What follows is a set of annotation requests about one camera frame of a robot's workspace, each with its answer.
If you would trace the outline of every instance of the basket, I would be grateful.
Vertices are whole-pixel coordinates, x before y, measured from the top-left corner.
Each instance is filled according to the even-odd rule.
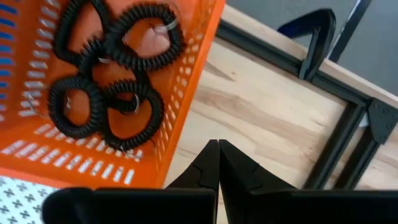
[[[138,1],[106,2],[117,16]],[[99,136],[67,138],[42,116],[47,114],[46,85],[76,73],[74,66],[54,56],[51,44],[57,19],[68,1],[1,1],[0,175],[52,187],[162,187],[225,4],[224,0],[174,2],[181,15],[186,51],[173,65],[150,73],[154,88],[163,97],[165,118],[151,141],[125,154],[107,147]],[[99,17],[88,4],[69,47],[80,50],[90,34],[99,29]],[[113,79],[131,77],[116,63],[99,65],[94,73]],[[112,78],[103,78],[100,84]],[[79,104],[72,103],[70,114],[79,116],[70,119],[79,122],[84,117],[84,108],[78,106],[84,100],[78,93],[73,95],[72,102]],[[144,103],[138,114],[122,116],[117,111],[109,113],[109,123],[115,134],[124,138],[144,128],[150,106]]]

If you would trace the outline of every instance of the wood grain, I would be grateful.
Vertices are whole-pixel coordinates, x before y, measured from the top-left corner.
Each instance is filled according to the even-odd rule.
[[[305,49],[227,6],[223,14],[240,28],[303,58]],[[343,68],[335,78],[362,85],[370,95],[396,99]],[[227,139],[265,169],[301,188],[346,103],[221,39],[210,50],[165,186],[177,178],[210,139]],[[362,135],[359,129],[327,187],[331,187]],[[398,189],[398,128],[380,148],[358,189]],[[220,195],[218,223],[227,223]]]

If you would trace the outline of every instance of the wooden table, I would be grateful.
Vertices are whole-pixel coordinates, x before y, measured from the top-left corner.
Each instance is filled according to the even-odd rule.
[[[224,9],[223,19],[297,58],[306,56],[306,49],[299,44],[232,7]],[[398,97],[333,62],[326,60],[321,70],[398,107]],[[301,188],[345,105],[345,101],[216,38],[165,185],[188,167],[209,139],[227,139],[265,169]],[[362,132],[359,128],[355,133],[328,187]],[[396,127],[358,189],[398,189],[397,149]],[[218,223],[226,223],[223,206],[218,213]]]

